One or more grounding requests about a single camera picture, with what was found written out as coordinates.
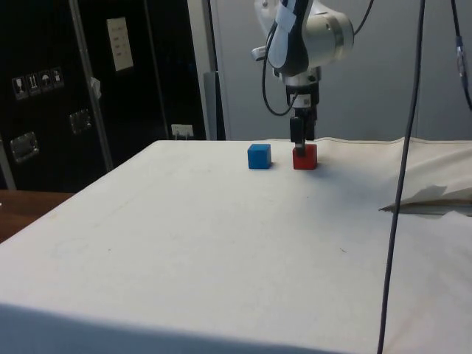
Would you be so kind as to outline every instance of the cabinet door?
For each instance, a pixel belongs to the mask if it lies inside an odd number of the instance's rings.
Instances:
[[[105,165],[69,3],[2,1],[0,30],[0,135],[16,186],[77,192]]]
[[[114,165],[167,138],[142,1],[79,0]]]

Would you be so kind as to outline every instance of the door frame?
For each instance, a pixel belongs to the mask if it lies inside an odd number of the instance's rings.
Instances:
[[[198,86],[200,88],[201,107],[204,114],[205,133],[208,140],[216,140],[212,127],[216,122],[211,122],[215,114],[211,111],[216,106],[215,93],[207,91],[205,85],[208,73],[217,70],[215,50],[212,38],[212,22],[209,0],[187,0],[192,28],[193,50],[198,73]]]
[[[1,139],[1,134],[0,134],[0,170],[3,172],[5,182],[7,182],[7,188],[9,190],[16,190],[15,179],[13,178],[10,163],[8,162],[4,142]]]

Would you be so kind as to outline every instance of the table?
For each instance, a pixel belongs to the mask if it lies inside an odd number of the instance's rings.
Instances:
[[[374,353],[402,142],[158,142],[0,245],[0,352]],[[470,196],[414,140],[404,201]],[[387,353],[469,353],[472,220],[400,218]]]
[[[72,196],[68,193],[0,190],[0,243]]]

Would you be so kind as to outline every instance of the metal frame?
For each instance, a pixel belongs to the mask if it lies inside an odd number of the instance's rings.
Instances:
[[[74,22],[75,35],[77,37],[77,44],[79,46],[83,72],[86,76],[88,96],[90,98],[92,111],[94,112],[95,123],[97,124],[103,160],[105,162],[107,172],[110,172],[113,170],[113,160],[111,159],[111,152],[108,145],[108,138],[106,136],[102,110],[100,109],[100,102],[95,96],[93,88],[90,85],[90,79],[94,76],[94,73],[91,68],[89,49],[87,47],[86,37],[83,31],[82,18],[80,17],[80,9],[77,0],[69,0],[69,7],[72,14],[72,20]]]
[[[212,140],[214,136],[212,127],[216,126],[216,121],[211,122],[210,120],[215,117],[213,107],[216,106],[216,93],[215,90],[212,90],[212,85],[208,85],[208,80],[209,76],[215,76],[217,66],[212,39],[211,9],[209,0],[187,0],[187,6],[192,28],[193,49],[197,65],[206,138]]]
[[[145,13],[146,13],[146,22],[147,22],[147,33],[149,35],[149,43],[150,43],[150,48],[153,56],[153,65],[154,65],[154,75],[156,76],[156,83],[157,83],[157,94],[159,96],[159,101],[161,102],[161,115],[162,115],[162,120],[164,121],[164,126],[165,126],[165,136],[167,140],[169,139],[169,126],[167,125],[167,118],[165,116],[165,109],[164,109],[164,98],[162,96],[162,87],[161,87],[161,80],[159,76],[159,68],[157,66],[157,59],[156,59],[156,48],[154,46],[154,39],[153,39],[153,30],[150,24],[150,16],[149,16],[149,7],[148,7],[148,0],[143,0],[143,5],[145,8]]]
[[[9,190],[16,190],[15,179],[13,178],[12,170],[10,168],[10,163],[8,162],[7,153],[5,152],[3,140],[1,140],[0,135],[0,168],[7,182],[7,188]]]

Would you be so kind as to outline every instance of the power outlet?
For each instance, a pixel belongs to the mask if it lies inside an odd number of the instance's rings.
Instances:
[[[175,138],[193,138],[193,126],[186,124],[172,124],[172,135]]]

